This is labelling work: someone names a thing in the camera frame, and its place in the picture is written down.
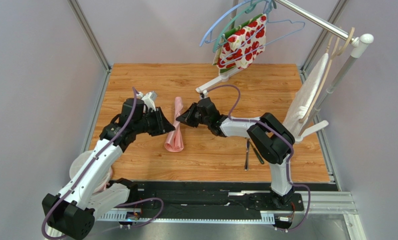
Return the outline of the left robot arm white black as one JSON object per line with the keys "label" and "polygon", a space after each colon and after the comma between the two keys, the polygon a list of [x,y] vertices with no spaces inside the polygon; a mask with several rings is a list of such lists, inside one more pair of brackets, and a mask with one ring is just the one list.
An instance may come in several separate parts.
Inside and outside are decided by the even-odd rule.
{"label": "left robot arm white black", "polygon": [[126,99],[121,113],[103,128],[95,148],[76,175],[56,195],[49,193],[44,197],[44,237],[52,239],[45,230],[49,226],[65,237],[82,240],[96,219],[112,208],[139,203],[138,185],[125,178],[102,192],[94,191],[137,135],[159,136],[175,130],[154,100],[146,96]]}

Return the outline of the black handled knife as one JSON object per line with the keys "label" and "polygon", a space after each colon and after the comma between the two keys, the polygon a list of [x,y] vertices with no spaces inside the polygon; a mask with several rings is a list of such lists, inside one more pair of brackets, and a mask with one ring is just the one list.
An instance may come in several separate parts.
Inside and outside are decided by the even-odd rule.
{"label": "black handled knife", "polygon": [[253,151],[254,151],[254,153],[255,153],[257,159],[259,160],[259,162],[260,162],[262,165],[265,164],[265,162],[264,162],[264,160],[263,160],[261,154],[260,154],[259,151],[257,150],[257,148],[254,147],[254,146],[252,146],[252,149],[253,149]]}

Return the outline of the pink cloth napkin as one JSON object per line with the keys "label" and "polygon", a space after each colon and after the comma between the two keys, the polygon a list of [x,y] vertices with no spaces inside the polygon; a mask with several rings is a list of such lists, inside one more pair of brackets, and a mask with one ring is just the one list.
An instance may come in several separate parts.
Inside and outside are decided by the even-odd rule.
{"label": "pink cloth napkin", "polygon": [[180,122],[176,120],[177,117],[181,116],[183,110],[183,101],[180,96],[175,97],[174,106],[175,113],[173,126],[175,127],[175,130],[168,134],[164,143],[164,147],[169,152],[178,153],[184,149],[184,142],[180,130]]}

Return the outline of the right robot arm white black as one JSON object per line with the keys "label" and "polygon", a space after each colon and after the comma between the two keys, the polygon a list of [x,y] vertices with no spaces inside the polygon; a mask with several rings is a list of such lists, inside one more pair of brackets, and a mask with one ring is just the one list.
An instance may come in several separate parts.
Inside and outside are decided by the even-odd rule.
{"label": "right robot arm white black", "polygon": [[219,137],[243,137],[253,142],[260,156],[270,165],[271,190],[279,196],[293,193],[287,160],[293,152],[295,138],[271,113],[260,117],[238,118],[221,114],[207,97],[194,102],[176,121],[190,127],[206,125]]}

